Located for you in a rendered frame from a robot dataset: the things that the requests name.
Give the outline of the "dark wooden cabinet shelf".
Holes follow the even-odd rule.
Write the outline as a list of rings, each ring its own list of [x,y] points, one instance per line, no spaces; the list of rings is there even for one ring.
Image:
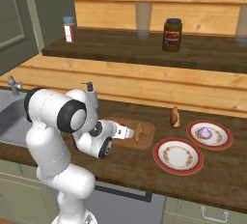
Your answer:
[[[247,43],[229,37],[183,35],[177,52],[162,49],[163,35],[140,38],[135,32],[79,29],[75,41],[64,38],[46,46],[44,56],[87,59],[192,70],[247,74]]]

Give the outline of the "red rimmed white plate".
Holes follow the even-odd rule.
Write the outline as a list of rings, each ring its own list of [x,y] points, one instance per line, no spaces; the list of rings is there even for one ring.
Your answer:
[[[207,137],[200,135],[201,130],[210,133]],[[197,146],[212,150],[226,150],[233,144],[233,135],[221,124],[209,120],[197,120],[190,123],[186,128],[188,138]]]
[[[192,142],[181,138],[166,138],[157,142],[152,155],[164,171],[177,176],[190,176],[204,166],[202,151]]]

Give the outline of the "grey dishwasher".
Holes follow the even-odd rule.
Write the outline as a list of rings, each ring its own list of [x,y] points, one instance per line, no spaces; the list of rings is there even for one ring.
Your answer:
[[[162,195],[97,182],[86,207],[98,224],[161,224],[164,200]]]

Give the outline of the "purple frosted cupcake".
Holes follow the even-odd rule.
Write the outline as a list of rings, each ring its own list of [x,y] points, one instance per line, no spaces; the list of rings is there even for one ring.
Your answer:
[[[198,129],[198,134],[202,139],[209,139],[211,137],[211,131],[205,126]]]

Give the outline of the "pale green lower cabinet door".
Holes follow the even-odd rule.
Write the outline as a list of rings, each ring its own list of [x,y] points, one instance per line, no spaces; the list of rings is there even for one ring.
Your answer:
[[[36,167],[0,159],[0,219],[15,224],[51,224],[57,193],[40,182]]]

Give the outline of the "pale green drawer front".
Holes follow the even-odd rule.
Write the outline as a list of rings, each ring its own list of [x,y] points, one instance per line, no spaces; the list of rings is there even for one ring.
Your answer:
[[[208,215],[220,218],[224,210],[202,204],[167,197],[164,202],[162,224],[216,224],[202,218],[200,207],[206,207]],[[229,216],[227,224],[247,224],[247,214],[225,210]]]

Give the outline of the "grey shelf support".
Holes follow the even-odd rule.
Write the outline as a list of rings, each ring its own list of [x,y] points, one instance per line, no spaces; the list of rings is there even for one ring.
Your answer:
[[[247,4],[240,7],[235,39],[240,42],[247,42]]]
[[[151,14],[151,2],[135,3],[136,31],[138,36],[146,37],[149,34],[151,27]]]

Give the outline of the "brown croissant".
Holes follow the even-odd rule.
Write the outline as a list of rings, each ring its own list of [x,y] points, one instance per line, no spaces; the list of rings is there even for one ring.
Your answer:
[[[137,125],[134,129],[134,140],[138,141],[141,137],[141,135],[144,133],[142,126],[140,124]]]

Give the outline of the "blue capped spice bottle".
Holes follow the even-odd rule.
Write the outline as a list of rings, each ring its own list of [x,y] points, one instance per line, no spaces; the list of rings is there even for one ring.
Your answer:
[[[64,16],[64,30],[66,42],[74,42],[74,21],[72,16]]]

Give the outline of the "steel sink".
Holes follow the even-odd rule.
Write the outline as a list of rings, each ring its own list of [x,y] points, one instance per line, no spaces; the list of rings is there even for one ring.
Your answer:
[[[0,90],[0,143],[26,148],[26,134],[32,124],[26,119],[25,93],[14,96]]]

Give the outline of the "grey soap dispenser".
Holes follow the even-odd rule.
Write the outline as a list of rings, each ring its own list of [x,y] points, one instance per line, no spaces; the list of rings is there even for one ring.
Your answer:
[[[98,99],[97,99],[97,94],[96,90],[94,89],[93,83],[92,82],[85,82],[85,85],[87,86],[86,93],[94,105],[95,108],[98,108]]]

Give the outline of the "brown hot dog bun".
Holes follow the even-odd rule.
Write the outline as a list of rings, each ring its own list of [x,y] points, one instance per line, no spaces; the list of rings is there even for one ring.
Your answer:
[[[171,110],[170,124],[172,127],[179,127],[179,112],[176,106]]]

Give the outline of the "grey tap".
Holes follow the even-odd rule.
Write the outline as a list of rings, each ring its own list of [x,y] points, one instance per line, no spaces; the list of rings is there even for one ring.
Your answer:
[[[23,88],[22,82],[19,81],[18,83],[16,83],[14,78],[11,75],[9,75],[8,76],[8,84],[12,87],[13,95],[18,96],[19,90]]]

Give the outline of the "grey green cabinet door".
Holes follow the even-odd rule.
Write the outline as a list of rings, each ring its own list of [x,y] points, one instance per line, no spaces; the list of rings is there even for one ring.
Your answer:
[[[65,35],[74,0],[0,0],[0,75]]]

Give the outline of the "dark jam jar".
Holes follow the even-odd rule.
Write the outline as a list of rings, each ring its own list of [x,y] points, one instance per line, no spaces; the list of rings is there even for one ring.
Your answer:
[[[167,18],[164,24],[162,49],[177,52],[180,48],[182,22],[180,18]]]

